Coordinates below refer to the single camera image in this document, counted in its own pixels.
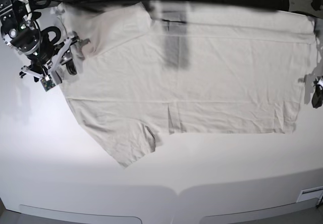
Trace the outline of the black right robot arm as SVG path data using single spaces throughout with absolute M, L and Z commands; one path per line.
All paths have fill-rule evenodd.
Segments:
M 80 42 L 75 32 L 63 26 L 41 29 L 41 10 L 63 0 L 1 0 L 1 37 L 5 45 L 25 55 L 30 65 L 23 66 L 20 78 L 31 75 L 35 82 L 52 78 L 61 66 L 76 75 L 71 46 Z

